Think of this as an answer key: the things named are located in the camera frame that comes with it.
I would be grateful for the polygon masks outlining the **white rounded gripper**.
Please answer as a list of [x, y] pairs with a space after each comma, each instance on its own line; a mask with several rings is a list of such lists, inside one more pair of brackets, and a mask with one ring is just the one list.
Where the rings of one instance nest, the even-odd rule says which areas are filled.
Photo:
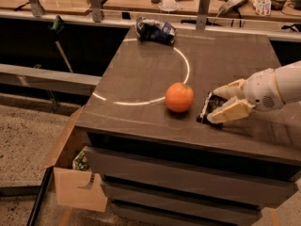
[[273, 69], [253, 73], [246, 81], [233, 81], [215, 89], [213, 94], [227, 99], [207, 115], [207, 120], [214, 124], [246, 118], [253, 108], [265, 112], [285, 105], [279, 92], [276, 71]]

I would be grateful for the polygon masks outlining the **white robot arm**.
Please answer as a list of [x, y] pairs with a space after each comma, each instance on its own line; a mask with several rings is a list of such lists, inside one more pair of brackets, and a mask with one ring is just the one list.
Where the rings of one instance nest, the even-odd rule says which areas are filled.
[[246, 118], [253, 110], [280, 109], [301, 100], [301, 61], [253, 73], [215, 89], [213, 95], [226, 99], [207, 116], [215, 124]]

